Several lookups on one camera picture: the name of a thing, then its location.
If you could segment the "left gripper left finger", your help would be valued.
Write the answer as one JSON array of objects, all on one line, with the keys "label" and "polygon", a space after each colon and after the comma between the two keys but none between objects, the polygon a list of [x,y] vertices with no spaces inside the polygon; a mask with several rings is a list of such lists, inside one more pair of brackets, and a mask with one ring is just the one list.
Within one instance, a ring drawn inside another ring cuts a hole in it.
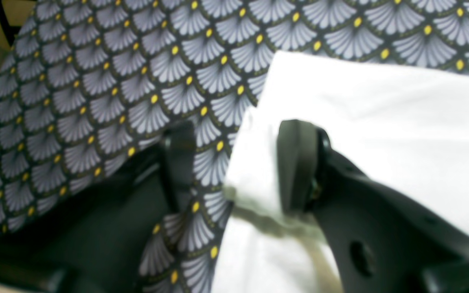
[{"label": "left gripper left finger", "polygon": [[121,293],[136,276],[149,231],[190,195],[191,122],[17,233],[0,237],[0,293]]}]

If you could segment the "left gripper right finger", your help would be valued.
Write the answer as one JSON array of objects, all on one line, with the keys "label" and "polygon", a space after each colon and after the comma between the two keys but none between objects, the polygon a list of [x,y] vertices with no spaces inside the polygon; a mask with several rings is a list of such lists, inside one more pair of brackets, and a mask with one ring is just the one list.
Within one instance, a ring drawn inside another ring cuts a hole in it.
[{"label": "left gripper right finger", "polygon": [[314,217],[346,293],[469,293],[469,236],[366,176],[310,122],[281,122],[282,210]]}]

